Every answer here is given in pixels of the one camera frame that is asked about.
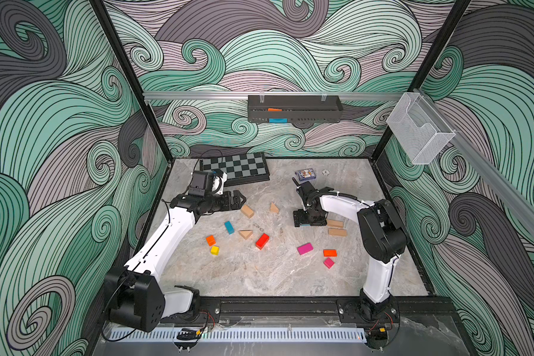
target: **checkered board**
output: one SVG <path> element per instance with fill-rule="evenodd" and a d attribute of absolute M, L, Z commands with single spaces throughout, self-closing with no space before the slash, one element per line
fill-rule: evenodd
<path fill-rule="evenodd" d="M 228 174 L 224 186 L 269 180 L 269 169 L 263 153 L 236 154 L 200 160 L 200 170 L 211 172 L 220 168 Z"/>

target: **blue block in basket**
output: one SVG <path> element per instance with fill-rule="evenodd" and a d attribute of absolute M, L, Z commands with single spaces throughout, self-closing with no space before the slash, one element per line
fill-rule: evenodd
<path fill-rule="evenodd" d="M 230 235 L 231 235 L 232 233 L 235 232 L 235 230 L 233 229 L 233 226 L 231 225 L 230 222 L 226 221 L 226 222 L 224 223 L 224 225 L 225 225 L 225 228 L 228 229 L 228 233 L 229 233 Z"/>

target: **pink block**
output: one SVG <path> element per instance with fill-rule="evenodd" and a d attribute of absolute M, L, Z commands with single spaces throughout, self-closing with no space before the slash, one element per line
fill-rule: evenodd
<path fill-rule="evenodd" d="M 303 246 L 297 247 L 297 251 L 299 252 L 299 255 L 304 255 L 305 253 L 312 251 L 312 250 L 313 250 L 313 245 L 311 245 L 310 242 L 307 244 L 304 244 Z"/>
<path fill-rule="evenodd" d="M 324 263 L 325 266 L 328 267 L 328 268 L 334 266 L 334 261 L 331 260 L 330 258 L 327 258 L 323 263 Z"/>

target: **ventilation grille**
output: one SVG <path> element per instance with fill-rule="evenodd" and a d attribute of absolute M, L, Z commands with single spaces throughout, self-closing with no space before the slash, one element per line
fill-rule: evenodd
<path fill-rule="evenodd" d="M 111 338 L 121 338 L 132 329 L 115 328 Z M 177 341 L 181 328 L 156 328 L 145 333 L 135 331 L 121 342 Z M 357 328 L 238 328 L 204 334 L 199 342 L 366 342 L 363 329 Z"/>

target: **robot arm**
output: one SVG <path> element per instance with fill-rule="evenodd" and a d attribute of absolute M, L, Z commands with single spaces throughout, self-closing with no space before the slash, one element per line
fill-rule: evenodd
<path fill-rule="evenodd" d="M 390 282 L 406 248 L 407 237 L 403 223 L 392 203 L 382 199 L 377 202 L 359 201 L 355 196 L 341 194 L 332 188 L 315 189 L 310 182 L 297 183 L 303 210 L 293 212 L 295 226 L 326 225 L 327 212 L 334 212 L 360 227 L 362 243 L 370 255 L 368 276 L 360 291 L 360 313 L 367 320 L 389 304 Z"/>
<path fill-rule="evenodd" d="M 237 190 L 223 192 L 227 174 L 195 171 L 187 194 L 179 194 L 167 206 L 167 215 L 124 267 L 105 276 L 105 309 L 110 321 L 142 331 L 152 331 L 161 318 L 199 310 L 196 289 L 175 286 L 162 293 L 159 281 L 166 263 L 181 239 L 200 216 L 216 211 L 239 210 L 245 197 Z"/>

